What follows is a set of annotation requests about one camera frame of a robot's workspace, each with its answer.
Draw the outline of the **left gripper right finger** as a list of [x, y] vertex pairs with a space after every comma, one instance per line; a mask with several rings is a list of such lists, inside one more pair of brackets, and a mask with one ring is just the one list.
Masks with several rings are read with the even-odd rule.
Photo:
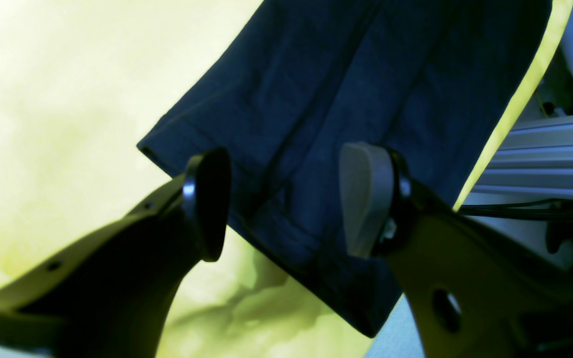
[[428, 358], [573, 358], [573, 276], [455, 213], [404, 157], [343, 145], [348, 254], [382, 258], [405, 293]]

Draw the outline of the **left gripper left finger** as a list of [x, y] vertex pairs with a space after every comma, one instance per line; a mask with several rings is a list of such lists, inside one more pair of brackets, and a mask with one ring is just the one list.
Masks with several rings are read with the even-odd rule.
[[153, 358], [182, 279], [220, 258], [232, 167], [226, 149], [125, 217], [0, 288], [0, 346], [54, 358]]

